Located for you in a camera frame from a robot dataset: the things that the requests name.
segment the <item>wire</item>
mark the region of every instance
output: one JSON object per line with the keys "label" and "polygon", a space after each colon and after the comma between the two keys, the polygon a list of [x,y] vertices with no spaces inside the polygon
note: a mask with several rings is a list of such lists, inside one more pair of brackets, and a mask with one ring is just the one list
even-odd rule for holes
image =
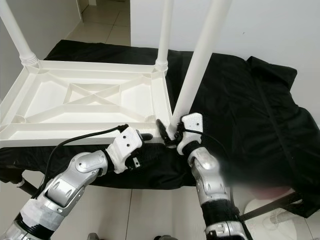
{"label": "wire", "polygon": [[77,141],[77,140],[81,140],[81,139],[86,139],[86,138],[90,138],[90,137],[94,137],[94,136],[97,136],[97,135],[102,135],[102,134],[108,134],[108,133],[111,133],[111,132],[114,132],[116,130],[119,130],[119,131],[122,131],[124,129],[126,129],[128,127],[127,124],[125,125],[119,125],[119,126],[116,126],[114,128],[110,128],[110,129],[107,129],[107,130],[103,130],[103,131],[98,131],[98,132],[94,132],[94,133],[89,133],[89,134],[85,134],[85,135],[81,135],[81,136],[76,136],[76,137],[73,137],[73,138],[70,138],[68,140],[65,140],[61,143],[59,143],[51,152],[50,156],[49,156],[49,159],[48,159],[48,162],[46,164],[46,169],[45,169],[45,173],[44,173],[44,178],[43,178],[43,183],[39,186],[38,190],[36,191],[36,193],[34,194],[34,196],[32,196],[32,198],[36,198],[39,196],[39,194],[45,190],[46,188],[46,185],[48,184],[49,180],[51,179],[51,177],[49,176],[49,172],[50,172],[50,167],[51,167],[51,162],[52,162],[52,159],[53,159],[53,156],[54,154],[56,153],[56,151],[62,147],[63,145],[66,145],[68,143],[71,143],[71,142],[74,142],[74,141]]}
{"label": "wire", "polygon": [[209,135],[209,134],[206,134],[206,133],[204,133],[204,132],[202,132],[202,131],[195,131],[195,130],[191,130],[191,129],[184,129],[183,131],[189,132],[189,133],[193,133],[193,134],[200,134],[200,135],[203,135],[203,136],[205,136],[205,137],[207,137],[207,138],[210,138],[211,140],[215,141],[217,144],[220,145],[220,147],[221,147],[221,148],[223,149],[223,151],[224,151],[224,154],[225,154],[225,155],[227,156],[227,158],[229,159],[229,155],[228,155],[228,152],[227,152],[225,146],[224,146],[218,139],[216,139],[215,137],[213,137],[213,136],[211,136],[211,135]]}

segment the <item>white pole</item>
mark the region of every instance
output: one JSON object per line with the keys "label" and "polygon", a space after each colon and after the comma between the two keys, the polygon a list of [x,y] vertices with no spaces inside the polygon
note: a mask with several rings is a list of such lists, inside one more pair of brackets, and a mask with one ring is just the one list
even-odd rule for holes
{"label": "white pole", "polygon": [[227,18],[231,2],[232,0],[211,1],[173,112],[171,123],[167,128],[167,133],[171,139],[174,138],[177,124],[180,122],[181,117],[187,115],[191,109],[215,44],[219,39],[222,26]]}
{"label": "white pole", "polygon": [[169,50],[173,11],[174,0],[164,0],[158,57],[155,61],[155,69],[157,69],[158,71],[168,70],[167,57]]}
{"label": "white pole", "polygon": [[19,52],[21,63],[23,65],[37,65],[38,59],[30,50],[30,47],[8,6],[7,0],[0,0],[0,17]]}

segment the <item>white tape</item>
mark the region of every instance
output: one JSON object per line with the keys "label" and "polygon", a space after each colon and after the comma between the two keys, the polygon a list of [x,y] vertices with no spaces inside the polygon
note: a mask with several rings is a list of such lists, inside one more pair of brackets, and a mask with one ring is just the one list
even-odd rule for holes
{"label": "white tape", "polygon": [[47,208],[37,199],[29,199],[20,213],[27,226],[41,225],[51,231],[56,231],[65,219],[64,216]]}

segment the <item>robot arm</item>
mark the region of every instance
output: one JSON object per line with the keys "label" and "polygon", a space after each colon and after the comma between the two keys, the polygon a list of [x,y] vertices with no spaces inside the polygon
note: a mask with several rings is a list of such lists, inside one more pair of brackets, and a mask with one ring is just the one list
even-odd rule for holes
{"label": "robot arm", "polygon": [[201,145],[201,135],[198,133],[203,132],[202,115],[192,113],[183,116],[175,141],[169,139],[163,131],[165,128],[161,122],[157,124],[165,142],[177,144],[178,153],[188,156],[206,225],[207,240],[252,240],[246,225],[240,220],[238,210],[229,199],[218,160]]}
{"label": "robot arm", "polygon": [[128,127],[107,149],[74,156],[68,168],[53,178],[37,198],[28,200],[0,240],[49,240],[86,186],[107,172],[126,170],[126,160],[142,145],[139,132]]}

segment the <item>black joint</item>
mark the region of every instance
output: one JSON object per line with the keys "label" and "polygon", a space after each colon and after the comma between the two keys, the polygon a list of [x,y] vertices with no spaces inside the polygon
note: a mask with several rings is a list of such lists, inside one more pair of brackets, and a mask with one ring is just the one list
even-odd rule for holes
{"label": "black joint", "polygon": [[178,126],[176,128],[177,132],[184,132],[185,129],[185,124],[183,122],[178,123]]}
{"label": "black joint", "polygon": [[40,224],[34,225],[32,227],[26,225],[20,213],[15,218],[15,221],[23,230],[25,230],[30,235],[33,235],[38,239],[49,240],[51,236],[54,234],[54,231],[49,230],[48,228]]}
{"label": "black joint", "polygon": [[201,148],[201,144],[198,141],[192,141],[184,146],[184,148],[182,149],[182,153],[185,156],[189,156],[194,150],[198,148]]}
{"label": "black joint", "polygon": [[207,201],[201,206],[205,225],[211,226],[220,222],[240,222],[236,208],[229,200],[219,199]]}

